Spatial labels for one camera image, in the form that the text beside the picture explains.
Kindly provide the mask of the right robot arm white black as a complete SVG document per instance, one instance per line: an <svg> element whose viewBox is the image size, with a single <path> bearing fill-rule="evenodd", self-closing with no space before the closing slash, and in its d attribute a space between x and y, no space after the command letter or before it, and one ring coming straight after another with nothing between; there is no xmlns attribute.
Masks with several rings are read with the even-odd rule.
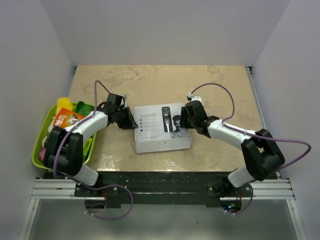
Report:
<svg viewBox="0 0 320 240"><path fill-rule="evenodd" d="M180 126L195 129L200 135L223 141L242 151L244 166L232 171L219 186L227 196L235 196L247 183L263 181L285 163L284 155L268 130L226 126L219 117L207 116L198 100L181 108Z"/></svg>

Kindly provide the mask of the white cardboard box lid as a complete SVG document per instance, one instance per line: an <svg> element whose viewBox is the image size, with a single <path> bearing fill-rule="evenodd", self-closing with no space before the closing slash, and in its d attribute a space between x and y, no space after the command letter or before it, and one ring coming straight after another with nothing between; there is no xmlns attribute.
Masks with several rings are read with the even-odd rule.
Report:
<svg viewBox="0 0 320 240"><path fill-rule="evenodd" d="M133 149L137 154L189 149L192 137L180 126L184 104L168 103L136 106Z"/></svg>

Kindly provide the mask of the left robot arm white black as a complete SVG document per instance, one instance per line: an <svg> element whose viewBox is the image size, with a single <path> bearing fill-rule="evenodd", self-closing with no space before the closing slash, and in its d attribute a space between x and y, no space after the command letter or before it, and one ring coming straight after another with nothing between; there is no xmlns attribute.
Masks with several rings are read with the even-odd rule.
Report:
<svg viewBox="0 0 320 240"><path fill-rule="evenodd" d="M104 184L98 180L98 172L84 164L84 145L98 131L114 123L122 130L138 127L126 104L126 97L110 93L106 101L84 119L68 127L52 128L44 144L44 166L56 174L73 177L85 184L86 191L92 196L99 196Z"/></svg>

